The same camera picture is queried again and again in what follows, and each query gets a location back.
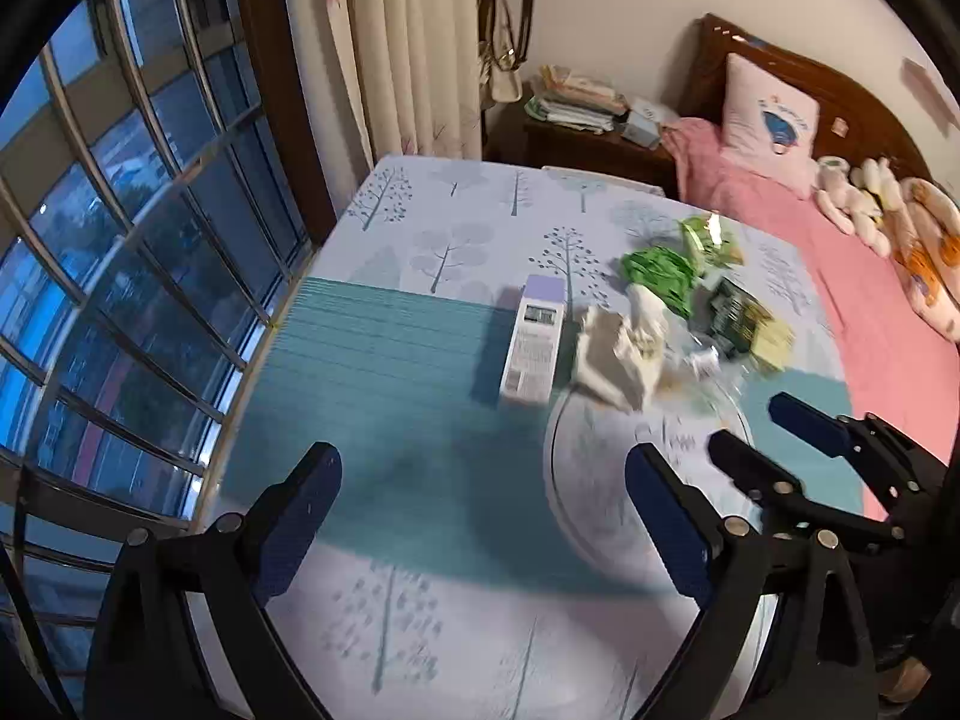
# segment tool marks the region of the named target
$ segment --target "white pillow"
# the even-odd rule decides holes
[[[820,104],[751,61],[727,55],[721,154],[734,165],[773,178],[810,197]]]

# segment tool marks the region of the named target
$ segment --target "pink bedsheet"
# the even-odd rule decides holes
[[[664,135],[680,199],[789,241],[820,293],[843,360],[854,416],[873,412],[947,463],[960,410],[960,356],[920,319],[893,265],[841,233],[812,199],[731,165],[720,130],[681,119]],[[882,517],[867,493],[867,512]]]

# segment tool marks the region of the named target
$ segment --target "stack of books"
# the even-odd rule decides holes
[[[527,101],[534,119],[589,132],[610,132],[613,120],[627,112],[626,98],[607,81],[558,65],[541,67],[542,88]]]

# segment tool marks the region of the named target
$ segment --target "beige curtain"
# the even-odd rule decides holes
[[[326,0],[371,162],[480,159],[476,0]]]

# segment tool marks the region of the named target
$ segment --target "wooden bedside table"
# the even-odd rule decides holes
[[[664,187],[667,197],[679,199],[676,165],[662,145],[650,151],[616,132],[594,135],[529,118],[523,130],[527,136],[525,164],[528,167],[577,167],[619,175]]]

